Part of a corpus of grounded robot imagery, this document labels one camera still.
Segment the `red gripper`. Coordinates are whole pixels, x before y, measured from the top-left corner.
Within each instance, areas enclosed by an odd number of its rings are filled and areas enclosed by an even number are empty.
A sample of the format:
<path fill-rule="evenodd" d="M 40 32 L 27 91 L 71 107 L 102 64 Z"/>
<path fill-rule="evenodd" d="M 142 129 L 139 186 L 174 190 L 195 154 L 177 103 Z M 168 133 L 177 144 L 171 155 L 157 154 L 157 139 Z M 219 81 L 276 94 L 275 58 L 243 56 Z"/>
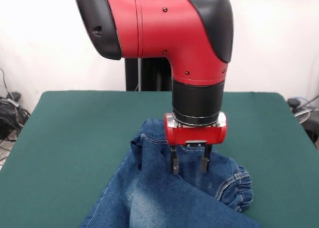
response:
<path fill-rule="evenodd" d="M 179 158 L 176 146 L 189 143 L 206 143 L 203 157 L 201 158 L 201 171 L 209 171 L 212 145 L 224 142 L 227 134 L 227 118 L 224 112 L 220 112 L 217 121 L 205 127 L 190 127 L 182 125 L 175 120 L 173 113 L 164 115 L 164 131 L 170 145 L 170 171 L 179 173 Z"/>

